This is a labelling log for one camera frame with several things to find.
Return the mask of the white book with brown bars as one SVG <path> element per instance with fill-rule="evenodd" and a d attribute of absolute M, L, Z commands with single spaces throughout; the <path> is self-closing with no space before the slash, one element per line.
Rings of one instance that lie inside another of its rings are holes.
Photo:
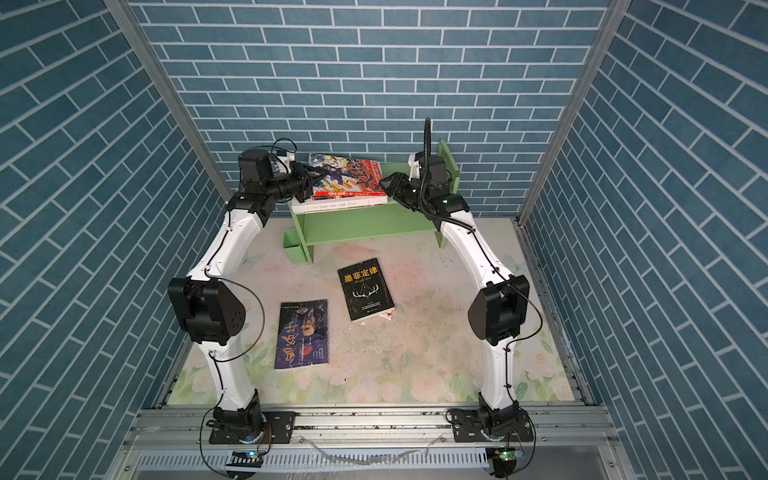
<path fill-rule="evenodd" d="M 357 208 L 375 207 L 388 202 L 386 195 L 352 197 L 311 197 L 304 201 L 292 199 L 289 207 L 292 214 L 314 214 Z"/>

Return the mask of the red blue manga book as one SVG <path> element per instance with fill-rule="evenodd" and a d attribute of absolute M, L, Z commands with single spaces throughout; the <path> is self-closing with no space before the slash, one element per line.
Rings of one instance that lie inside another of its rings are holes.
<path fill-rule="evenodd" d="M 313 187 L 315 199 L 385 196 L 380 163 L 327 154 L 310 154 L 309 164 L 328 174 Z"/>

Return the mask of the black book with gold text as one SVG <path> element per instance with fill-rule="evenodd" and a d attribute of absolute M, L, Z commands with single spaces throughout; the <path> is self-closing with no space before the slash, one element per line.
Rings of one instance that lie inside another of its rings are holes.
<path fill-rule="evenodd" d="M 352 322 L 389 317 L 395 304 L 377 258 L 338 270 L 346 307 Z"/>

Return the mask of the dark purple book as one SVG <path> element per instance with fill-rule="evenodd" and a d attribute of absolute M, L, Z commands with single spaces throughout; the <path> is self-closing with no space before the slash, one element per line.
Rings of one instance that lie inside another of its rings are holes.
<path fill-rule="evenodd" d="M 328 300 L 280 306 L 274 368 L 289 370 L 329 363 Z"/>

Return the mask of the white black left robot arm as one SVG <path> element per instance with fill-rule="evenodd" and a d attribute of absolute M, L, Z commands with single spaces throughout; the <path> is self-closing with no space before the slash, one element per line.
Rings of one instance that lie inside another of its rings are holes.
<path fill-rule="evenodd" d="M 186 276 L 170 281 L 168 295 L 181 330 L 197 344 L 211 371 L 218 396 L 214 427 L 241 443 L 253 443 L 265 420 L 244 363 L 240 333 L 246 308 L 231 290 L 232 275 L 276 206 L 310 199 L 328 171 L 258 148 L 242 152 L 238 166 L 239 188 L 226 203 L 220 230 Z"/>

